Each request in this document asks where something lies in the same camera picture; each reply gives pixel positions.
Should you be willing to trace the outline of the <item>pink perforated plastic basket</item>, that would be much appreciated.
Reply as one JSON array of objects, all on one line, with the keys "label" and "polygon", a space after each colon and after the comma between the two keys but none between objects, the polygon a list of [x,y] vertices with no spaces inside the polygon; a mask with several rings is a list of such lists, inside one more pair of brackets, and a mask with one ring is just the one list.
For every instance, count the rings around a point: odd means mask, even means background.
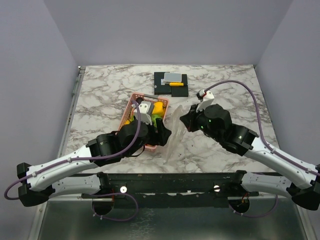
[{"label": "pink perforated plastic basket", "polygon": [[[165,113],[162,118],[162,121],[165,126],[165,120],[166,120],[167,111],[168,111],[169,103],[170,103],[169,99],[165,98],[165,97],[161,97],[161,96],[155,96],[155,95],[149,95],[149,94],[145,94],[145,93],[134,92],[131,94],[129,101],[126,105],[126,108],[124,109],[124,113],[122,115],[122,119],[121,119],[121,122],[120,122],[120,125],[118,128],[119,130],[122,127],[126,126],[126,125],[124,125],[126,120],[130,120],[130,124],[129,124],[130,126],[133,124],[136,125],[137,121],[140,121],[140,129],[139,130],[140,131],[146,130],[145,127],[142,125],[143,122],[140,119],[139,104],[142,101],[148,101],[148,102],[152,102],[152,103],[163,102],[163,105],[165,107]],[[155,151],[158,146],[145,145],[145,148],[148,151]]]}]

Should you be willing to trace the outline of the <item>green toy lettuce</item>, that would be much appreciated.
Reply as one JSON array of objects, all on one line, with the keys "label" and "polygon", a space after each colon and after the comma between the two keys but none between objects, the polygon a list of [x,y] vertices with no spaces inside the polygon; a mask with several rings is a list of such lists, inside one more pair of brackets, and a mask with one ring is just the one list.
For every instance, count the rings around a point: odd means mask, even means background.
[{"label": "green toy lettuce", "polygon": [[160,116],[159,114],[152,114],[151,115],[151,121],[152,121],[152,125],[157,128],[157,120],[163,120],[163,117]]}]

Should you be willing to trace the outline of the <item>clear polka dot zip bag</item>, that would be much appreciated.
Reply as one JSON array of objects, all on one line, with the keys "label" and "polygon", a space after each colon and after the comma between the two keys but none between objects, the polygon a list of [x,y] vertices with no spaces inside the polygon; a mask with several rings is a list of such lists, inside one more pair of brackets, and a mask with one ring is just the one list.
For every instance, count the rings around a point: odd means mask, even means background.
[{"label": "clear polka dot zip bag", "polygon": [[171,135],[163,148],[163,163],[165,165],[179,159],[185,153],[183,140],[187,128],[180,120],[180,117],[186,113],[186,109],[180,104],[169,117],[167,126],[171,129]]}]

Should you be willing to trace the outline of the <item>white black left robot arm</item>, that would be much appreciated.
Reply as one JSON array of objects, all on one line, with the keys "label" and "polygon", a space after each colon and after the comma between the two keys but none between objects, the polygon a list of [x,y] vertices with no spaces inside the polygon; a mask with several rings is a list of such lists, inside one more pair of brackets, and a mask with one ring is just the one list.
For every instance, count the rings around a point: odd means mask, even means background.
[{"label": "white black left robot arm", "polygon": [[39,165],[20,163],[17,176],[22,185],[18,187],[18,199],[25,207],[33,207],[62,195],[106,197],[111,192],[110,184],[99,174],[85,175],[83,171],[135,157],[146,145],[165,146],[171,134],[161,119],[156,124],[134,120],[55,160]]}]

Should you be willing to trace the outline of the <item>yellow toy bell pepper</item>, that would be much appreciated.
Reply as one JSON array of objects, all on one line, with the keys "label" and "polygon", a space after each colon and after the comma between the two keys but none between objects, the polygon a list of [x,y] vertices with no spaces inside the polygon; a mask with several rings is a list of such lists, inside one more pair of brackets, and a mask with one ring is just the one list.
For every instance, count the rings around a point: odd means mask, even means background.
[{"label": "yellow toy bell pepper", "polygon": [[162,101],[157,101],[154,103],[154,108],[152,111],[152,115],[158,115],[160,117],[164,117],[166,108],[164,107],[164,103]]}]

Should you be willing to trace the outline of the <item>black metal front rail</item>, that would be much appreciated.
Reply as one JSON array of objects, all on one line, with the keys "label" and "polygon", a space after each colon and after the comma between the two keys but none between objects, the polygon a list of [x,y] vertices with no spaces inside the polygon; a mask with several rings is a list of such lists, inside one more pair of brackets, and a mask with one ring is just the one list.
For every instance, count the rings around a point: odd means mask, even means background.
[{"label": "black metal front rail", "polygon": [[241,186],[243,173],[81,173],[52,184],[50,198],[78,195],[102,209],[227,208],[257,197]]}]

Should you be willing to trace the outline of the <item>grey rectangular box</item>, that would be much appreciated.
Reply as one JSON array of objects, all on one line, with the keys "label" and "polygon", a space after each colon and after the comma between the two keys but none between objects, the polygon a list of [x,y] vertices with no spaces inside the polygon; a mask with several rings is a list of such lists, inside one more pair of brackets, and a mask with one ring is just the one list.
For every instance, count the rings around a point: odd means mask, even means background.
[{"label": "grey rectangular box", "polygon": [[163,80],[166,83],[181,83],[182,82],[182,74],[181,73],[165,72]]}]

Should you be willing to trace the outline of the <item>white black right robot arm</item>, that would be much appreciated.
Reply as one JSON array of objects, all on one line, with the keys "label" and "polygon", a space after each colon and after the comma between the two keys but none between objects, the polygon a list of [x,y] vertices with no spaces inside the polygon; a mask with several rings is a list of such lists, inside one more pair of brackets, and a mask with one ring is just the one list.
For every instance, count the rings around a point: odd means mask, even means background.
[{"label": "white black right robot arm", "polygon": [[245,156],[278,173],[260,176],[246,172],[230,182],[229,189],[240,196],[244,192],[265,192],[281,195],[298,206],[316,211],[320,206],[320,168],[298,159],[268,142],[255,131],[232,122],[229,111],[218,104],[198,110],[191,106],[179,119],[188,132],[202,131],[226,151]]}]

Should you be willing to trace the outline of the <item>yellow handled screwdriver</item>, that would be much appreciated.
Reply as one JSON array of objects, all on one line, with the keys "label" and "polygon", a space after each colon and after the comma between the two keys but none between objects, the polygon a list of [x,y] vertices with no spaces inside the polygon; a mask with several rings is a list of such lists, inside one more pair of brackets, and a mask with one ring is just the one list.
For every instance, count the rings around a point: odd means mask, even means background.
[{"label": "yellow handled screwdriver", "polygon": [[171,87],[185,87],[185,86],[194,86],[194,84],[183,83],[183,82],[170,82],[169,86],[171,86]]}]

